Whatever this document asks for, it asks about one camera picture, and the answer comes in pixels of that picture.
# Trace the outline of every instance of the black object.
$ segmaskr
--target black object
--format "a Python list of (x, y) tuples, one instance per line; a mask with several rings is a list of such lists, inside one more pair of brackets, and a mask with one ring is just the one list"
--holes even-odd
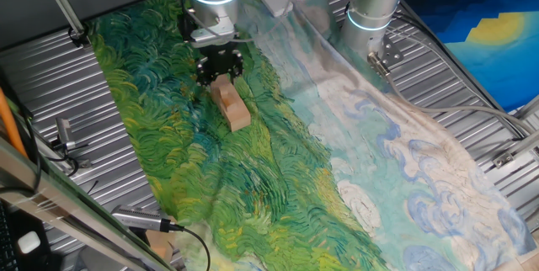
[(9, 230), (8, 216), (3, 205), (0, 205), (0, 270), (20, 270), (14, 246), (15, 241)]
[(140, 238), (141, 241), (143, 241), (145, 244), (147, 244), (148, 246), (150, 246), (150, 242), (148, 241), (148, 237), (146, 236), (146, 229), (141, 229), (141, 228), (137, 228), (137, 227), (129, 227), (129, 230), (131, 230), (131, 232), (133, 232), (136, 237)]
[(180, 14), (178, 16), (178, 30), (179, 30), (179, 33), (182, 35), (184, 42), (187, 43), (193, 40), (193, 38), (191, 37), (191, 34), (197, 28), (198, 27), (195, 21), (193, 20), (193, 18), (191, 18), (190, 15)]
[[(178, 29), (184, 42), (193, 41), (191, 34), (198, 29), (196, 22), (185, 12), (189, 9), (185, 6), (185, 0), (180, 0), (182, 8), (181, 15), (178, 16)], [(221, 74), (229, 74), (233, 82), (234, 78), (243, 74), (243, 58), (239, 50), (236, 50), (237, 43), (229, 42), (225, 45), (208, 45), (199, 48), (204, 56), (198, 61), (196, 66), (196, 82), (201, 86), (209, 86)]]
[[(40, 245), (24, 254), (17, 241), (32, 231), (40, 239)], [(60, 268), (61, 257), (51, 253), (43, 223), (22, 210), (0, 203), (0, 270), (56, 271)]]
[(200, 53), (205, 56), (196, 67), (196, 81), (201, 86), (209, 86), (211, 82), (221, 74), (230, 74), (231, 81), (243, 74), (243, 58), (237, 43), (225, 45), (209, 45), (200, 48)]
[(84, 27), (84, 33), (81, 34), (78, 37), (73, 37), (73, 27), (69, 27), (69, 30), (67, 31), (67, 35), (69, 35), (69, 38), (75, 44), (75, 46), (78, 48), (81, 45), (89, 45), (90, 41), (88, 40), (88, 26)]

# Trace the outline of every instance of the cloth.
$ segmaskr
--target cloth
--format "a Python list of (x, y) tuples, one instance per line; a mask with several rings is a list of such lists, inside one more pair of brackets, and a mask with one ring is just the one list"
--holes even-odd
[[(251, 36), (277, 22), (242, 2)], [(302, 9), (328, 33), (326, 6)], [(159, 204), (202, 236), (212, 270), (490, 270), (535, 247), (449, 132), (374, 87), (301, 12), (238, 47), (252, 124), (231, 133), (196, 85), (180, 14), (146, 0), (96, 19), (90, 38)], [(197, 240), (178, 243), (188, 270), (205, 269)]]

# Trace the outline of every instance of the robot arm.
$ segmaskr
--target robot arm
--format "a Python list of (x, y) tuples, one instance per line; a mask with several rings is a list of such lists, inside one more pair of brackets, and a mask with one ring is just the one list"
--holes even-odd
[(384, 34), (399, 0), (350, 0), (342, 28), (347, 46), (363, 59), (369, 53), (383, 53)]
[[(347, 18), (342, 29), (344, 42), (364, 59), (368, 54), (383, 53), (384, 34), (399, 0), (350, 0)], [(205, 56), (198, 63), (199, 82), (207, 85), (223, 73), (232, 77), (242, 73), (241, 55), (235, 50), (238, 0), (191, 0), (190, 14), (198, 29), (190, 30), (194, 48)]]

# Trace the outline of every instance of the metal rail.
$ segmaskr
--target metal rail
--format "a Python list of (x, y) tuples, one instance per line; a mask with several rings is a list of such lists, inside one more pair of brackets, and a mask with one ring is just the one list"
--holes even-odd
[[(0, 161), (2, 186), (33, 184), (35, 165), (4, 139), (0, 139)], [(132, 270), (144, 271), (145, 265), (155, 270), (174, 270), (64, 174), (52, 166), (50, 169), (41, 174), (37, 195), (26, 198), (4, 193), (0, 197)]]

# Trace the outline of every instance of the orange pole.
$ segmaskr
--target orange pole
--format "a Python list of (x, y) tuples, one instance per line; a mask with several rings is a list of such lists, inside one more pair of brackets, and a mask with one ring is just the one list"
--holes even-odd
[(26, 150), (24, 149), (23, 141), (20, 139), (19, 130), (17, 129), (17, 125), (15, 124), (15, 118), (13, 117), (13, 114), (11, 113), (11, 109), (8, 105), (8, 100), (6, 99), (6, 96), (3, 94), (2, 89), (0, 88), (0, 116), (2, 116), (3, 123), (6, 126), (6, 130), (8, 131), (9, 140), (11, 141), (11, 145), (17, 149), (20, 154), (22, 154), (24, 157), (28, 158), (28, 155), (26, 154)]

